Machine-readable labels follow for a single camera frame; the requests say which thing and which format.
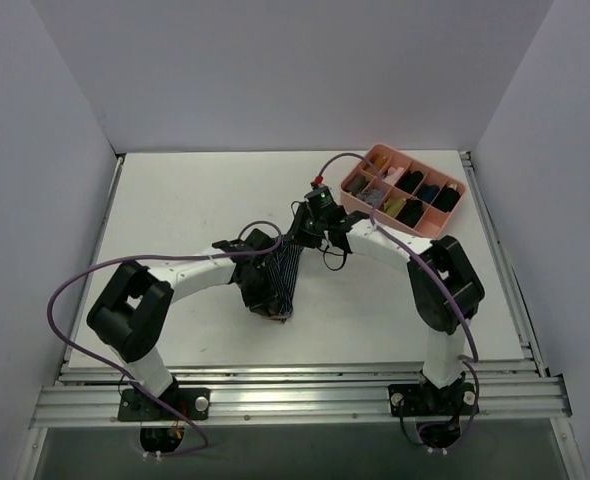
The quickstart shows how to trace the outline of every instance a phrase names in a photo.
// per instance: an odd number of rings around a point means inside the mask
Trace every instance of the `metal frame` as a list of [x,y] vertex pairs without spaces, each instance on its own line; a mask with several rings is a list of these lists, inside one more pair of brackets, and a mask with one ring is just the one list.
[[[487,236],[524,360],[481,362],[479,420],[551,419],[560,455],[571,479],[583,480],[584,468],[568,416],[570,405],[562,378],[551,378],[546,367],[517,280],[482,199],[470,152],[460,153],[481,223]],[[95,262],[119,183],[124,157],[116,169],[107,209],[92,261]],[[88,282],[74,326],[82,316]],[[132,427],[117,422],[120,375],[108,368],[70,369],[65,362],[56,386],[38,399],[29,441],[17,478],[33,478],[48,428]],[[365,365],[307,365],[283,367],[183,367],[171,372],[185,385],[211,389],[207,425],[381,423],[391,417],[387,386],[417,381],[419,362]],[[151,422],[146,425],[170,423]]]

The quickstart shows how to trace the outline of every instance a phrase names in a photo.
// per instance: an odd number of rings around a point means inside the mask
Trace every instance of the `silver bolt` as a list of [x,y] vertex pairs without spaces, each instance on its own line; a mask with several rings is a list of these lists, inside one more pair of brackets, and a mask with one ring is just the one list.
[[464,403],[473,405],[475,403],[475,394],[473,392],[464,392]]
[[208,398],[206,397],[197,397],[195,399],[195,410],[198,412],[205,412],[209,406]]
[[393,405],[394,407],[399,407],[403,401],[404,395],[402,395],[401,393],[397,392],[391,395],[391,405]]

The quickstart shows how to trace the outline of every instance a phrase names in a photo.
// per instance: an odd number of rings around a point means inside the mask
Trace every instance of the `white wall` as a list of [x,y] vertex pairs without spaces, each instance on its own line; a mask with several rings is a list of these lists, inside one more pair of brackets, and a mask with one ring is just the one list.
[[113,146],[471,148],[550,0],[33,0]]
[[476,155],[590,474],[590,0],[554,2]]
[[[0,479],[13,476],[63,350],[48,296],[88,263],[114,164],[33,7],[0,0]],[[65,328],[78,297],[57,309]]]

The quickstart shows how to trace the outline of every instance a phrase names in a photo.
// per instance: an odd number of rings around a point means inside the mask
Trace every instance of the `striped cloth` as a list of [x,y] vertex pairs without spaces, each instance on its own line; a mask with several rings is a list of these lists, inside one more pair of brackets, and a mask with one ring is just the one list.
[[272,320],[285,322],[293,313],[293,295],[295,295],[299,258],[303,250],[304,247],[285,241],[265,260],[271,286],[275,290],[280,305],[279,314],[271,316]]

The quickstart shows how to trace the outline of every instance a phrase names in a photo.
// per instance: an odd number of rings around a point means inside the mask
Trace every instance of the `pink storage box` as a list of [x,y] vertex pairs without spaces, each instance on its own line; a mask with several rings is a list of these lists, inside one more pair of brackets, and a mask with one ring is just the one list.
[[383,209],[383,202],[380,210],[375,212],[375,219],[379,222],[383,223],[384,225],[388,225],[395,230],[400,230],[402,232],[410,233],[411,235],[417,235],[420,237],[426,238],[437,238],[441,231],[444,229],[448,220],[451,216],[455,213],[457,208],[462,203],[462,197],[466,193],[466,186],[460,182],[459,180],[450,177],[439,170],[435,170],[434,168],[429,167],[428,165],[420,162],[419,160],[415,160],[408,155],[395,150],[387,145],[377,144],[373,146],[365,157],[373,161],[378,156],[385,157],[386,163],[380,168],[380,173],[382,178],[386,177],[386,172],[388,172],[390,167],[403,167],[404,173],[406,172],[415,172],[417,170],[421,171],[424,174],[424,178],[422,182],[413,190],[412,193],[407,193],[399,188],[388,185],[382,182],[382,185],[377,184],[377,177],[366,170],[369,168],[367,164],[363,164],[363,162],[359,162],[353,170],[344,178],[341,183],[341,192],[340,192],[340,201],[344,208],[346,208],[347,212],[354,212],[359,210],[361,212],[370,212],[371,206],[353,196],[350,192],[346,190],[346,186],[357,176],[362,175],[368,181],[368,184],[365,188],[380,188],[383,189],[385,192],[384,202],[389,198],[404,198],[404,199],[415,199],[420,200],[415,195],[417,191],[421,187],[421,185],[437,185],[441,191],[444,186],[451,185],[456,186],[457,192],[460,194],[460,198],[453,207],[450,212],[443,212],[433,206],[422,201],[422,216],[420,220],[417,222],[414,228],[405,225],[404,223],[399,222],[394,217],[391,217],[382,211]]

